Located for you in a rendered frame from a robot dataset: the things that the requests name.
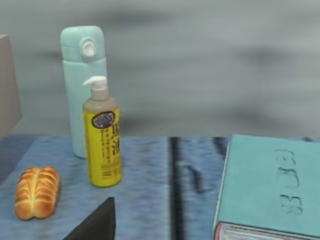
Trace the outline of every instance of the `toy bread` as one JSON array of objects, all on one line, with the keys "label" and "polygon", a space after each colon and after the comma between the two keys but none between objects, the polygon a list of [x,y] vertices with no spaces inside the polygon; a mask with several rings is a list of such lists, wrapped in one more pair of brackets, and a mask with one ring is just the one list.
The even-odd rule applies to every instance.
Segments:
[{"label": "toy bread", "polygon": [[52,166],[27,168],[16,185],[14,212],[17,218],[49,217],[55,211],[59,185],[59,174]]}]

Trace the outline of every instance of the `table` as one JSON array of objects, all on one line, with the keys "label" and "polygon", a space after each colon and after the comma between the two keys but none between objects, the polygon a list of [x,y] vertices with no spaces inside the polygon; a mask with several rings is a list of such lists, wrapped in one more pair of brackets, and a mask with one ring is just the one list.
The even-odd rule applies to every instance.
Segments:
[{"label": "table", "polygon": [[[320,142],[320,137],[289,139]],[[178,139],[184,240],[211,239],[228,141],[228,137]]]},{"label": "table", "polygon": [[[77,158],[68,136],[10,136],[0,141],[0,239],[59,240],[108,197],[115,197],[117,240],[171,237],[170,154],[166,137],[122,137],[119,184],[89,184],[87,163]],[[62,194],[54,215],[20,221],[14,215],[19,174],[31,166],[54,166]]]}]

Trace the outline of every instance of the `yellow bottle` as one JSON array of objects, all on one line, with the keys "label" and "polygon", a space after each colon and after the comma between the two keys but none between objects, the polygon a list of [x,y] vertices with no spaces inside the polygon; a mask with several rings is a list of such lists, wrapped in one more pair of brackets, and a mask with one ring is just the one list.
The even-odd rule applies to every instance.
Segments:
[{"label": "yellow bottle", "polygon": [[97,187],[110,187],[122,177],[119,143],[119,109],[109,96],[105,76],[93,76],[91,98],[82,105],[89,182]]}]

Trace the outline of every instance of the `teal book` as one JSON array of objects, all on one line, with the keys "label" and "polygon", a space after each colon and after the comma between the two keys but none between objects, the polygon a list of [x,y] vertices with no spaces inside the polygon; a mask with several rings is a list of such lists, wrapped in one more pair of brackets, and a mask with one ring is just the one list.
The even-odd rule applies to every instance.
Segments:
[{"label": "teal book", "polygon": [[319,240],[320,143],[233,135],[214,240]]}]

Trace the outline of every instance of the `blurred background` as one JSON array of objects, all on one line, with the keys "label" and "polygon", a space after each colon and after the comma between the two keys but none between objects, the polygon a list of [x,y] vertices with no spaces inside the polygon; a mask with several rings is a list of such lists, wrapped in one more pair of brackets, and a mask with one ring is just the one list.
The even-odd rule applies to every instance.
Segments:
[{"label": "blurred background", "polygon": [[23,118],[69,133],[60,33],[97,25],[121,133],[320,134],[319,0],[1,0]]}]

